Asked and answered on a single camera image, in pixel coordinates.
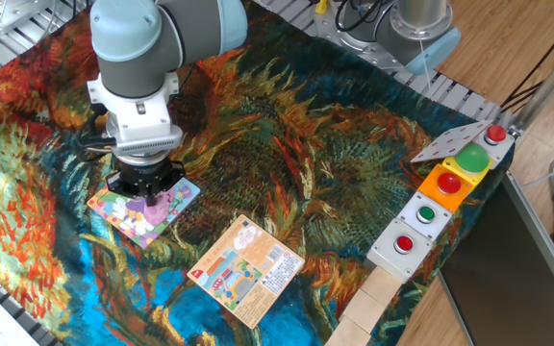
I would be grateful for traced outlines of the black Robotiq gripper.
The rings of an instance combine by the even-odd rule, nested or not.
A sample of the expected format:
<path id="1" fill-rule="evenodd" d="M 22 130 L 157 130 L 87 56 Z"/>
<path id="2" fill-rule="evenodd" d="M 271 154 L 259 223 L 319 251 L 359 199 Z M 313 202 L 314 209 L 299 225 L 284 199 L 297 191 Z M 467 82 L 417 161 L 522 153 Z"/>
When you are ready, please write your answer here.
<path id="1" fill-rule="evenodd" d="M 120 161 L 118 168 L 120 172 L 114 172 L 105 178 L 108 191 L 130 199 L 149 198 L 150 207 L 157 204 L 160 193 L 170 190 L 186 175 L 180 161 L 163 160 L 144 166 Z"/>

